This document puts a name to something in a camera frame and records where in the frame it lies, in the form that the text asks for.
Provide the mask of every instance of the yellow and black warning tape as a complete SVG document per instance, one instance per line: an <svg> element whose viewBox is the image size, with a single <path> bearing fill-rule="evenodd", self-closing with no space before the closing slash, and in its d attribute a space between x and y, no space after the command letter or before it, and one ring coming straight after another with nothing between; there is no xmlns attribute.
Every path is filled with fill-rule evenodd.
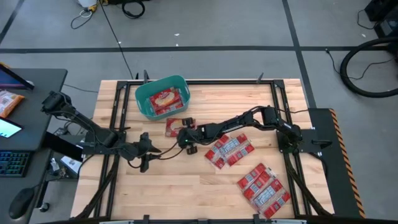
<svg viewBox="0 0 398 224"><path fill-rule="evenodd" d="M351 168L351 165L349 164L349 159L348 159L348 155L347 155L347 149L346 149L346 146L344 145L344 142L343 142L343 136L341 135L340 127L338 126L336 112L333 109L329 109L329 110L330 110L330 113L331 113L331 117L333 118L333 122L335 124L337 138L338 138L338 140L340 142L341 152L343 153L343 159L346 162L347 173L348 173L348 176L349 176L349 181L351 182L351 186L352 186L353 191L354 191L354 197L356 199L356 204L357 204L358 209L359 209L359 214L362 216L362 218L366 218L365 211L364 211L364 208L362 206L361 197L359 196L358 187L357 187L355 179L354 179L353 170Z"/></svg>

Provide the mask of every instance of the wooden table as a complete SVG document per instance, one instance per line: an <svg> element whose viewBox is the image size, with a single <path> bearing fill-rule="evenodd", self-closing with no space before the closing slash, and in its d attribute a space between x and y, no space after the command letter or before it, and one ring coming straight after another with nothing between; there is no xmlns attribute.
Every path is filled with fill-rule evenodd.
<svg viewBox="0 0 398 224"><path fill-rule="evenodd" d="M284 82L290 110L307 109L300 80L285 79ZM93 121L102 127L109 127L116 83L116 80L101 82ZM173 117L193 117L197 124L219 123L257 105L273 106L271 89L264 85L190 85L189 88L192 96L188 110ZM135 89L136 86L131 88L127 109L126 127L131 127L127 132L127 142L138 141L140 134L148 132L155 147L162 151L168 149L174 144L175 138L164 136L165 119L149 121L141 115L135 102ZM120 120L121 110L118 111L116 121ZM260 114L255 117L261 120ZM292 114L292 120L302 129L312 127L307 112ZM256 150L234 166L221 170L213 167L204 158L211 146L198 146L198 153L191 156L183 152L171 160L151 161L149 170L144 174L129 167L121 159L112 219L141 220L143 215L150 215L150 219L252 218L255 211L236 185L241 177L262 162L277 174L287 190L289 186L275 132L243 128L232 132L231 136L239 133L245 133ZM175 148L168 155L173 155L178 150ZM321 162L307 154L301 154L301 159L308 188L326 210L333 212ZM103 156L94 156L81 169L71 216L79 214L96 192L102 162ZM106 192L102 215L107 196ZM298 193L298 202L300 212L304 213L301 193ZM292 217L294 214L291 200L273 216Z"/></svg>

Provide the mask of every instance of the desk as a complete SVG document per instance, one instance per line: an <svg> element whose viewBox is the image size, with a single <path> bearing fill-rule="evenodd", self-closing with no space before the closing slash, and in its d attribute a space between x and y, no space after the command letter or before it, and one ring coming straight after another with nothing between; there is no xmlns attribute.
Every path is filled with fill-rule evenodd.
<svg viewBox="0 0 398 224"><path fill-rule="evenodd" d="M20 139L21 142L19 144L11 144L7 141L8 139L1 138L0 140L0 146L3 150L37 150L31 158L29 169L24 178L0 178L0 223L22 224L29 222L39 197L39 191L41 191L40 187L36 187L34 199L24 216L17 220L12 220L8 215L8 209L20 190L43 182L52 152L50 149L38 149L50 122L50 116L40 112L40 109L43 100L50 91L61 90L67 71L65 69L12 69L12 71L22 78L35 83L33 91L10 90L13 93L25 96L21 104L8 117L10 120L26 127L15 135L15 137L22 137Z"/></svg>
<svg viewBox="0 0 398 224"><path fill-rule="evenodd" d="M93 121L102 127L109 127L116 83L117 81L101 82ZM307 109L300 80L286 79L284 83L290 109ZM131 88L127 107L126 127L131 127L127 131L127 142L138 141L139 135L146 131L153 145L164 151L173 145L175 139L164 136L165 119L149 121L140 114L134 97L136 87ZM273 106L271 89L264 85L190 85L189 88L191 101L188 110L173 117L191 116L198 124L219 123L257 105ZM122 102L123 94L119 100L120 107ZM118 111L116 124L119 124L121 116L121 110ZM292 114L292 120L301 128L312 127L307 112ZM144 174L130 168L121 159L111 218L140 220L143 215L150 215L150 219L252 218L255 211L242 196L236 182L258 163L263 162L269 166L284 187L289 188L275 132L243 128L231 135L241 132L246 133L256 150L230 168L218 170L206 161L204 154L210 146L198 146L198 153L191 156L183 152L169 161L151 161L149 170ZM173 149L169 155L178 150ZM301 158L308 188L325 209L333 212L321 162L306 154L302 154ZM94 156L82 168L71 216L79 214L96 192L102 161L103 156ZM135 166L138 164L139 161L133 162ZM105 193L103 197L102 215L107 195ZM303 213L301 197L298 197L298 202ZM294 217L291 201L274 217Z"/></svg>

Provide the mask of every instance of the black desk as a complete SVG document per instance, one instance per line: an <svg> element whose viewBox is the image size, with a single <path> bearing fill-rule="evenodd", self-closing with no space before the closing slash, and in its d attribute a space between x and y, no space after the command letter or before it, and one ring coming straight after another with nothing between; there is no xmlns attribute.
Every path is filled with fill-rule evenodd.
<svg viewBox="0 0 398 224"><path fill-rule="evenodd" d="M43 100L48 96L50 91L60 91L65 81L67 71L65 69L12 69L13 72L34 82L35 89L29 90L11 90L13 93L24 95L26 99L15 108L8 117L11 121L22 125L24 129L13 137L18 142L7 142L0 140L0 148L13 150L36 150L32 156L29 169L24 178L0 178L0 223L2 224L20 224L28 223L36 201L41 190L40 187L35 188L35 196L30 204L28 211L17 220L12 220L8 215L9 205L18 194L18 192L27 187L33 187L43 182L46 174L49 160L52 155L50 149L41 149L40 144L44 139L47 126L50 122L50 116L40 112Z"/></svg>

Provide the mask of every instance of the black metal frame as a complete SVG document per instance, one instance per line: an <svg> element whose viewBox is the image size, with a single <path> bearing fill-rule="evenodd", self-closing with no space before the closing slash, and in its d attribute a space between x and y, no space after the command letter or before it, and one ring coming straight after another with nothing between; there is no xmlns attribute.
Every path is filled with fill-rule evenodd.
<svg viewBox="0 0 398 224"><path fill-rule="evenodd" d="M111 115L111 123L109 125L110 129L115 129L114 125L116 123L116 115L118 112L121 90L123 88L125 89L119 128L125 128L124 125L125 125L125 121L126 121L126 111L127 111L128 101L129 101L130 87L136 86L136 85L142 85L142 84L145 84L146 82L151 82L150 80L147 80L149 78L147 76L147 74L144 75L144 78L145 78L144 80L118 81L117 82L114 103L113 103L113 110L112 110L112 115ZM253 84L269 85L271 88L274 107L277 109L280 109L279 101L278 101L278 97L277 97L277 90L280 90L280 95L282 96L282 104L284 107L283 110L289 111L289 104L287 102L287 95L286 95L285 85L284 85L283 80L187 80L187 84L188 85L253 85ZM290 113L286 112L285 115L287 118L287 122L289 124L292 124L292 117L291 117ZM289 153L286 153L286 152L283 153L283 157L285 160L285 166L287 168L286 161L288 159L290 160ZM117 163L116 168L118 168L119 159L120 159L120 157L118 155L114 156L114 162ZM295 159L296 170L297 170L298 176L301 178L303 183L305 183L302 164L301 164L301 160L300 160L300 155L298 153L294 154L294 159ZM103 184L104 178L106 177L107 170L108 170L108 163L109 163L109 155L104 155L104 162L103 162L103 166L102 166L102 170L101 170L99 186ZM296 217L296 216L300 215L299 204L297 201L297 193L295 190L293 178L289 175L287 177L288 177L288 182L289 182L290 194L292 196L291 199L292 199L292 204L293 204L293 211L294 211L294 215ZM114 179L110 183L108 202L106 205L107 206L106 207L106 216L107 217L111 217L111 213L112 213L116 179L117 179L117 175L114 177ZM310 204L304 196L303 196L303 202L304 202L305 214L311 215ZM95 207L94 217L100 216L101 204L102 204L102 201L100 200ZM234 223L234 222L260 223L260 219L258 219L258 222L256 222L257 219L258 219L258 215L254 215L254 219L219 220L219 221L221 221L221 222L228 221L229 223ZM181 221L189 222L189 221L193 221L193 220L168 220L167 222L181 223Z"/></svg>

